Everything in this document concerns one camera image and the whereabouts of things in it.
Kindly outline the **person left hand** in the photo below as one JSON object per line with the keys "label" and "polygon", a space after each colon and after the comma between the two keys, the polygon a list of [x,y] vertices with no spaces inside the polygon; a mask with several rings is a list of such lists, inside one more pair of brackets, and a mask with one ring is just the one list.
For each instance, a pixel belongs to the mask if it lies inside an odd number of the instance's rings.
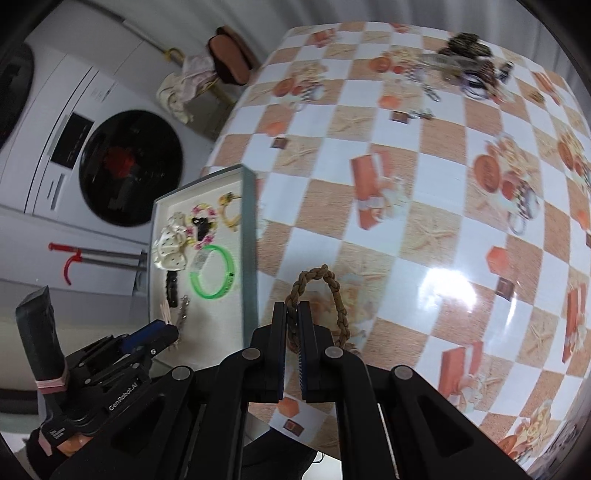
{"label": "person left hand", "polygon": [[58,446],[58,450],[65,456],[71,457],[81,448],[83,448],[90,440],[91,437],[85,436],[82,433],[76,433],[72,437],[63,441]]}

